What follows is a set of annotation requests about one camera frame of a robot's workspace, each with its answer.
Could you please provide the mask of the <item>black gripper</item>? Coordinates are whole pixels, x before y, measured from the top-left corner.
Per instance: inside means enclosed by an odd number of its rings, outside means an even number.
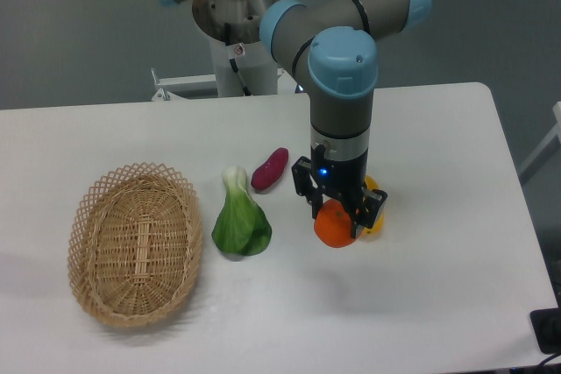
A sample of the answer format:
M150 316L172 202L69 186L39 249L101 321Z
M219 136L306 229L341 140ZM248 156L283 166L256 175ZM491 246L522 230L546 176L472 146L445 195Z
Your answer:
M296 193L311 206L316 219L323 206L323 196L343 200L352 223L351 238L358 238L363 228L371 229L384 210L387 193L362 187L366 176L368 150L354 159L337 161L327 158L326 148L311 149L311 159L301 156L291 167Z

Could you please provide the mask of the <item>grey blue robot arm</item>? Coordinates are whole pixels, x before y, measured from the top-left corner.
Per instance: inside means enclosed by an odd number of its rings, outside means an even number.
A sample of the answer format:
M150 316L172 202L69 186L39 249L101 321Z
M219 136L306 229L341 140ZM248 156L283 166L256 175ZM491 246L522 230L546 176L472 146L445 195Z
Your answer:
M351 237L372 227L387 198L365 183L376 44L422 22L432 0L332 0L316 9L295 0L160 0L187 1L220 96L274 94L280 70L308 94L311 154L293 166L296 193L314 212L324 197L339 201Z

